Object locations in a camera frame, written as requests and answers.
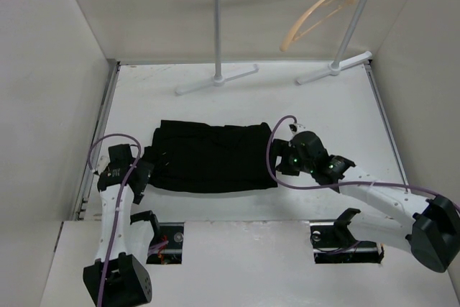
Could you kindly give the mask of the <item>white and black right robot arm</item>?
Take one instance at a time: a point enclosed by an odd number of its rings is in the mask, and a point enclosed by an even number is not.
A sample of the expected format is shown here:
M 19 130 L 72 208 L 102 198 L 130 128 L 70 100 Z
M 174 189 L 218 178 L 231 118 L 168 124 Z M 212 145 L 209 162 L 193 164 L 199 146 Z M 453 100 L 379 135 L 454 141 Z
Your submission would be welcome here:
M 344 211 L 333 228 L 341 246 L 382 242 L 409 252 L 434 272 L 445 272 L 459 254 L 459 207 L 439 193 L 420 196 L 408 185 L 384 183 L 352 160 L 329 154 L 310 131 L 298 132 L 289 141 L 270 137 L 266 160 L 270 173 L 307 173 L 317 189 L 331 189 L 384 214 L 376 218 L 360 210 Z

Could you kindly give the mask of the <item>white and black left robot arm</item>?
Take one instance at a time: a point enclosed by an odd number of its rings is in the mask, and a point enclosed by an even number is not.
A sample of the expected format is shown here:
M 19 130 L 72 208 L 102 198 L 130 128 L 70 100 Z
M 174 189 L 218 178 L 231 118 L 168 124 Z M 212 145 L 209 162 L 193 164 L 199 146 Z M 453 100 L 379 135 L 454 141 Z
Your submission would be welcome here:
M 97 170 L 101 235 L 93 264 L 83 269 L 96 306 L 140 306 L 152 300 L 147 258 L 162 232 L 153 212 L 133 214 L 132 206 L 142 200 L 153 167 L 122 144 L 109 148 L 108 164 Z

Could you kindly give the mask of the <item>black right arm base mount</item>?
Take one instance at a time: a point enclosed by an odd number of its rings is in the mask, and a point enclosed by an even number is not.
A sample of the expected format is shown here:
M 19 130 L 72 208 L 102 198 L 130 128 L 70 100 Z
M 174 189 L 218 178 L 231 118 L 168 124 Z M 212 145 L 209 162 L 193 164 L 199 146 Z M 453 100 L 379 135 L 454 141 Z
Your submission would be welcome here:
M 310 243 L 316 264 L 381 264 L 385 256 L 382 244 L 356 240 L 333 221 L 311 222 Z

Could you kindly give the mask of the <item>black trousers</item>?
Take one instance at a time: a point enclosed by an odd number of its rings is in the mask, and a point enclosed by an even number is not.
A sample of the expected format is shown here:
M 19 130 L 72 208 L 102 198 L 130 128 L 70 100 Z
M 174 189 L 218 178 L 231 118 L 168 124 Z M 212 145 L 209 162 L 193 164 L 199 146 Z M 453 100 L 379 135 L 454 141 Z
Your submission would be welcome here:
M 266 166 L 272 131 L 265 122 L 211 126 L 162 120 L 142 159 L 154 165 L 149 183 L 187 193 L 233 193 L 276 188 Z

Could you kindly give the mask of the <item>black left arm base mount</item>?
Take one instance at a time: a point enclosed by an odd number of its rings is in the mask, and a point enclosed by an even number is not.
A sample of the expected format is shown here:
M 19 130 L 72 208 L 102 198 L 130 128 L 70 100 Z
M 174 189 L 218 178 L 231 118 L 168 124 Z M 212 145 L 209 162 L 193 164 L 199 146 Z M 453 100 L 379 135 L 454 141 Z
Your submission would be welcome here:
M 159 233 L 152 240 L 148 265 L 179 265 L 183 258 L 184 223 L 160 223 Z

